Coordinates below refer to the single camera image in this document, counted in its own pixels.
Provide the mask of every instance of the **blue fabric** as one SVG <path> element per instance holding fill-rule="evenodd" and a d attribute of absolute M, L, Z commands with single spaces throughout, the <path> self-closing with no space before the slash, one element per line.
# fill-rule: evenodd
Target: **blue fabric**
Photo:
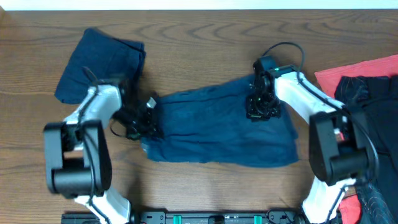
<path fill-rule="evenodd" d="M 91 85 L 83 73 L 83 67 L 88 67 L 98 79 L 123 75 L 138 81 L 144 59 L 143 43 L 115 39 L 89 28 L 70 57 L 55 90 L 55 97 L 62 103 L 77 104 L 83 101 Z"/>
<path fill-rule="evenodd" d="M 282 104 L 281 118 L 252 122 L 245 101 L 254 75 L 158 99 L 163 139 L 142 138 L 153 161 L 228 162 L 286 166 L 298 160 L 297 133 Z"/>

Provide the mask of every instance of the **black garment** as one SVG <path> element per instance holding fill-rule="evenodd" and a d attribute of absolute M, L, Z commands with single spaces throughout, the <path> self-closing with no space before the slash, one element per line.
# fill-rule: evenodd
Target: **black garment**
<path fill-rule="evenodd" d="M 115 75 L 138 82 L 144 59 L 143 43 L 116 39 L 97 29 L 87 29 L 69 59 L 55 97 L 62 103 L 83 101 L 91 85 L 83 73 L 83 67 L 88 67 L 98 79 L 109 79 Z"/>
<path fill-rule="evenodd" d="M 358 103 L 365 110 L 369 135 L 380 163 L 379 177 L 374 185 L 398 222 L 398 76 L 342 77 L 335 98 L 347 104 Z M 367 202 L 371 198 L 371 194 L 362 195 L 365 196 L 360 201 Z"/>
<path fill-rule="evenodd" d="M 356 188 L 361 204 L 361 220 L 358 224 L 394 224 L 394 218 L 385 203 L 386 199 L 377 187 L 369 183 Z"/>
<path fill-rule="evenodd" d="M 282 105 L 281 118 L 252 122 L 245 101 L 254 75 L 160 98 L 164 139 L 142 138 L 153 161 L 228 162 L 279 167 L 297 161 L 297 133 Z"/>

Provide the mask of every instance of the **wood grain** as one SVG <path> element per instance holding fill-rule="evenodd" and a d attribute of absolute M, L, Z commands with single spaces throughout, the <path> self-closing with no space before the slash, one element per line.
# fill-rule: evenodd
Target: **wood grain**
<path fill-rule="evenodd" d="M 65 210 L 85 210 L 48 192 L 42 130 L 76 107 L 53 93 L 87 27 L 144 42 L 141 87 L 161 95 L 251 73 L 253 61 L 283 40 L 303 45 L 313 83 L 314 71 L 398 53 L 397 11 L 8 12 L 0 26 L 0 223 L 59 223 Z M 280 64 L 300 60 L 290 47 L 273 54 Z M 292 118 L 302 160 L 278 169 L 156 163 L 137 142 L 106 130 L 113 184 L 138 209 L 296 207 L 313 174 L 307 125 L 293 112 Z"/>

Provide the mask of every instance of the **green connector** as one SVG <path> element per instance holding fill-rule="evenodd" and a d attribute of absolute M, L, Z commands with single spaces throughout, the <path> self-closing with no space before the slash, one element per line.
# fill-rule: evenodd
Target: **green connector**
<path fill-rule="evenodd" d="M 181 217 L 181 215 L 174 215 L 174 216 L 173 216 L 173 224 L 182 224 L 182 217 Z"/>
<path fill-rule="evenodd" d="M 262 216 L 255 215 L 254 216 L 254 224 L 262 224 Z"/>

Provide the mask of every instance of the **wire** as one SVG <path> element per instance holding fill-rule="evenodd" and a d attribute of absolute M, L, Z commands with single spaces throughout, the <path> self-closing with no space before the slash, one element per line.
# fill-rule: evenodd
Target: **wire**
<path fill-rule="evenodd" d="M 94 84 L 94 86 L 95 86 L 95 92 L 94 92 L 93 96 L 86 102 L 86 104 L 85 104 L 85 105 L 81 108 L 81 110 L 79 111 L 78 122 L 77 122 L 78 128 L 81 128 L 81 121 L 82 121 L 82 119 L 83 119 L 83 117 L 84 117 L 84 115 L 85 115 L 85 112 L 86 112 L 87 108 L 89 107 L 89 105 L 91 104 L 91 102 L 94 101 L 95 97 L 96 97 L 96 96 L 98 95 L 98 93 L 99 93 L 99 89 L 98 89 L 98 79 L 97 79 L 97 77 L 95 76 L 95 74 L 94 74 L 89 68 L 87 68 L 87 67 L 83 67 L 83 71 L 84 71 L 84 74 L 87 76 L 87 78 L 91 81 L 91 83 Z M 93 147 L 96 149 L 96 152 L 98 152 L 98 147 L 97 147 L 97 145 L 95 144 L 93 138 L 86 132 L 86 129 L 81 128 L 80 131 L 81 131 L 82 141 L 83 141 L 83 144 L 84 144 L 84 149 L 85 149 L 85 151 L 86 151 L 86 154 L 87 154 L 87 157 L 88 157 L 88 161 L 90 162 L 90 172 L 91 172 L 90 197 L 88 198 L 87 203 L 88 203 L 89 206 L 91 206 L 91 207 L 94 209 L 94 211 L 95 211 L 96 213 L 98 213 L 100 216 L 103 217 L 103 219 L 105 220 L 105 222 L 106 222 L 107 224 L 110 224 L 111 222 L 110 222 L 109 218 L 108 218 L 103 212 L 101 212 L 101 211 L 98 209 L 97 206 L 95 206 L 95 205 L 93 204 L 93 197 L 94 197 L 94 191 L 95 191 L 95 171 L 94 171 L 94 167 L 93 167 L 93 156 L 91 155 L 91 152 L 90 152 L 90 150 L 88 149 L 88 145 L 87 145 L 87 142 L 86 142 L 85 137 L 87 137 L 87 138 L 90 140 L 91 144 L 92 144 Z"/>
<path fill-rule="evenodd" d="M 288 219 L 289 223 L 288 224 L 293 224 L 293 221 L 289 218 L 289 216 L 287 215 L 287 213 L 284 211 L 286 218 Z"/>
<path fill-rule="evenodd" d="M 336 111 L 340 112 L 342 115 L 344 115 L 345 117 L 347 117 L 347 119 L 351 120 L 351 121 L 359 128 L 359 130 L 364 134 L 366 140 L 369 142 L 369 144 L 370 144 L 370 146 L 372 147 L 372 150 L 373 150 L 373 154 L 374 154 L 374 158 L 375 158 L 375 165 L 374 165 L 374 171 L 373 171 L 373 174 L 372 174 L 372 175 L 373 175 L 373 178 L 377 178 L 377 175 L 378 175 L 378 172 L 379 172 L 379 156 L 378 156 L 378 154 L 377 154 L 376 148 L 374 147 L 374 144 L 373 144 L 371 138 L 369 137 L 368 132 L 365 130 L 365 128 L 362 126 L 362 124 L 359 123 L 359 122 L 358 122 L 354 117 L 352 117 L 348 112 L 346 112 L 345 110 L 343 110 L 343 109 L 337 107 L 337 106 L 334 105 L 333 103 L 330 103 L 330 102 L 328 101 L 327 98 L 324 98 L 324 97 L 320 96 L 318 93 L 316 93 L 315 91 L 313 91 L 309 86 L 306 86 L 306 84 L 304 84 L 304 82 L 303 82 L 303 78 L 300 78 L 300 72 L 301 72 L 301 70 L 303 69 L 304 61 L 305 61 L 305 52 L 304 52 L 304 49 L 303 49 L 299 44 L 296 44 L 296 43 L 293 43 L 293 42 L 280 42 L 280 43 L 275 44 L 275 45 L 273 45 L 272 47 L 268 48 L 268 50 L 266 50 L 266 51 L 263 53 L 262 57 L 265 56 L 265 55 L 267 55 L 268 52 L 269 52 L 270 50 L 272 50 L 273 48 L 275 48 L 275 47 L 277 47 L 277 46 L 280 46 L 280 45 L 293 45 L 294 47 L 298 48 L 298 49 L 301 51 L 302 59 L 301 59 L 300 66 L 298 67 L 297 73 L 296 73 L 297 81 L 298 81 L 308 92 L 310 92 L 312 95 L 314 95 L 315 97 L 317 97 L 317 98 L 318 98 L 320 101 L 322 101 L 324 104 L 326 104 L 326 105 L 332 107 L 333 109 L 335 109 Z M 337 205 L 337 202 L 339 201 L 339 199 L 340 199 L 340 197 L 341 197 L 341 194 L 342 194 L 343 192 L 345 192 L 345 188 L 351 187 L 351 186 L 357 186 L 357 185 L 361 185 L 361 184 L 366 184 L 366 182 L 365 182 L 365 183 L 362 182 L 362 183 L 354 184 L 354 185 L 344 185 L 344 186 L 340 189 L 340 192 L 339 192 L 337 198 L 335 199 L 335 201 L 333 202 L 332 207 L 331 207 L 330 210 L 329 210 L 328 216 L 327 216 L 326 221 L 325 221 L 326 224 L 329 224 L 329 222 L 330 222 L 330 215 L 331 215 L 331 213 L 333 212 L 333 210 L 335 209 L 335 207 L 336 207 L 336 205 Z"/>
<path fill-rule="evenodd" d="M 117 136 L 117 137 L 126 138 L 127 135 L 124 135 L 124 136 L 123 136 L 123 135 L 121 135 L 121 134 L 116 133 L 116 132 L 113 130 L 113 125 L 114 125 L 115 123 L 116 123 L 116 120 L 114 119 L 114 120 L 112 121 L 112 123 L 109 125 L 109 128 L 110 128 L 112 134 L 114 134 L 114 135 Z"/>

